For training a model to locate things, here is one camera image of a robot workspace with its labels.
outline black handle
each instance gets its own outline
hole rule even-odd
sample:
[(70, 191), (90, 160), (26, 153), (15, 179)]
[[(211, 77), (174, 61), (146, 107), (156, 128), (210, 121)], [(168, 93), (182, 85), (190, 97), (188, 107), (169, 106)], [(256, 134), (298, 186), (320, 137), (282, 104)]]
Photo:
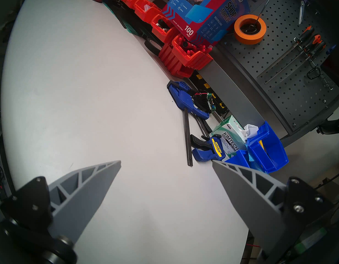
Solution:
[(326, 47), (326, 42), (322, 40), (320, 43), (318, 43), (315, 48), (307, 54), (309, 57), (316, 56), (319, 52), (321, 52)]
[(200, 140), (199, 138), (195, 137), (193, 134), (190, 134), (190, 142), (191, 142), (191, 145), (197, 149), (200, 149), (200, 148), (202, 150), (213, 149), (210, 143)]
[(208, 125), (208, 123), (206, 122), (206, 120), (205, 120), (205, 119), (202, 119), (202, 121), (203, 121), (203, 124), (204, 124), (204, 127), (205, 127), (207, 133), (208, 133), (208, 134), (212, 133), (212, 129), (210, 128), (210, 126)]
[(302, 43), (306, 41), (309, 37), (311, 37), (312, 33), (315, 31), (315, 29), (310, 25), (305, 29), (305, 31), (301, 34), (301, 36), (296, 40), (297, 43)]
[(321, 35), (313, 35), (310, 40), (311, 43), (304, 46), (304, 51), (307, 53), (308, 51), (313, 50), (320, 41), (321, 41)]

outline table surface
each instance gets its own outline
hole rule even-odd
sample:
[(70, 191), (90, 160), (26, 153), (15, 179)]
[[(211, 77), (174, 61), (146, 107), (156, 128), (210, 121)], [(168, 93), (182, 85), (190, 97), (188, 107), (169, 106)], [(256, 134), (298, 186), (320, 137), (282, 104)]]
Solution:
[(15, 187), (121, 160), (75, 246), (78, 263), (240, 263), (247, 227), (212, 163), (187, 166), (171, 76), (143, 42), (103, 4), (25, 0), (1, 92)]

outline kimtech box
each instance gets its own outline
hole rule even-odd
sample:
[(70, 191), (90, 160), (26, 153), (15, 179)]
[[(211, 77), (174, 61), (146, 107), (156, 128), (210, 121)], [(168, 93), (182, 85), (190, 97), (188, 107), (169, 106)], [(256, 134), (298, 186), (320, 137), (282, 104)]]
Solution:
[(162, 13), (193, 44), (215, 46), (240, 16), (250, 12), (247, 0), (170, 0)]
[(246, 150), (246, 142), (241, 130), (243, 130), (243, 128), (238, 121), (233, 116), (229, 116), (215, 127), (211, 136), (214, 134), (222, 136), (221, 142), (223, 150), (229, 158), (232, 158), (239, 149)]

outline blue clamp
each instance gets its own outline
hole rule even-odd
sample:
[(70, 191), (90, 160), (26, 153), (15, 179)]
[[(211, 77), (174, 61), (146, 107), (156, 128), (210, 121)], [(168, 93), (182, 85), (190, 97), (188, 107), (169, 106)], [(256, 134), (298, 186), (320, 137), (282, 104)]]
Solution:
[(206, 120), (210, 117), (208, 113), (205, 113), (194, 107), (194, 102), (190, 94), (195, 94), (196, 92), (189, 88), (189, 86), (184, 82), (175, 82), (170, 80), (167, 84), (167, 89), (171, 93), (171, 96), (173, 97), (178, 108), (180, 108), (182, 111), (184, 108), (187, 108), (188, 113), (194, 113), (196, 116), (202, 119)]
[(191, 145), (195, 148), (192, 151), (195, 160), (198, 162), (207, 162), (209, 160), (222, 161), (226, 157), (226, 153), (223, 150), (220, 136), (215, 135), (205, 139), (206, 141), (202, 141), (193, 134), (190, 135)]

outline orange tape roll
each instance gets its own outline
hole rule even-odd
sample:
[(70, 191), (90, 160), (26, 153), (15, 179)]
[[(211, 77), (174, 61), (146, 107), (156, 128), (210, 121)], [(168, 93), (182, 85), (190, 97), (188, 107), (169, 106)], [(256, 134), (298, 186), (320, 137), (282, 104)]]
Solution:
[(234, 24), (234, 35), (239, 42), (243, 44), (257, 44), (263, 39), (267, 31), (267, 27), (261, 18), (258, 19), (256, 24), (256, 28), (258, 30), (256, 34), (248, 35), (243, 33), (240, 29), (245, 24), (255, 24), (257, 18), (258, 16), (249, 14), (241, 16), (236, 20)]

